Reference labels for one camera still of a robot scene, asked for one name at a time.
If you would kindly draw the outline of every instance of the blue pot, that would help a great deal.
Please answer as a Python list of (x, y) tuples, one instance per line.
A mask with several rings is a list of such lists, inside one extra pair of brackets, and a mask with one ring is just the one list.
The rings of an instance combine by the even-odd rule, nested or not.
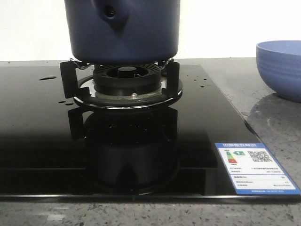
[(267, 41), (256, 45), (257, 68), (279, 96), (301, 102), (301, 40)]
[(65, 0), (65, 7), (78, 60), (134, 65), (178, 51), (180, 0)]

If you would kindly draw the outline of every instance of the blue ceramic bowl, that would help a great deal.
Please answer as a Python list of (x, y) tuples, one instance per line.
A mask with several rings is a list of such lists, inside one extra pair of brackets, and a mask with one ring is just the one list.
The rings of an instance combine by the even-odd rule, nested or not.
[(272, 90), (301, 102), (301, 40), (258, 43), (256, 61), (260, 76)]

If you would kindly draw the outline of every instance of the burner cap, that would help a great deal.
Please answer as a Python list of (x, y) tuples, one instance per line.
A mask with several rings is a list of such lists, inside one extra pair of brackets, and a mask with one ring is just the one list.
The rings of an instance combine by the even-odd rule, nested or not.
[(137, 74), (137, 68), (135, 67), (120, 67), (117, 69), (118, 71), (118, 78), (134, 78)]

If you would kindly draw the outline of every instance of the qr code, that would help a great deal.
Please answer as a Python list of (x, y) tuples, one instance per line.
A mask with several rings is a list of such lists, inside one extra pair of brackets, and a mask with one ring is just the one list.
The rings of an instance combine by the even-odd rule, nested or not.
[(272, 161), (266, 152), (248, 152), (253, 161)]

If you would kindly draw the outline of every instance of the energy efficiency label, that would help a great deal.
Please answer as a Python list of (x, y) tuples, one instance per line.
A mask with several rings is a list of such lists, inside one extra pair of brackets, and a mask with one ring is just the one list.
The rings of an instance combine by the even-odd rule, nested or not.
[(262, 143), (216, 143), (237, 194), (301, 194)]

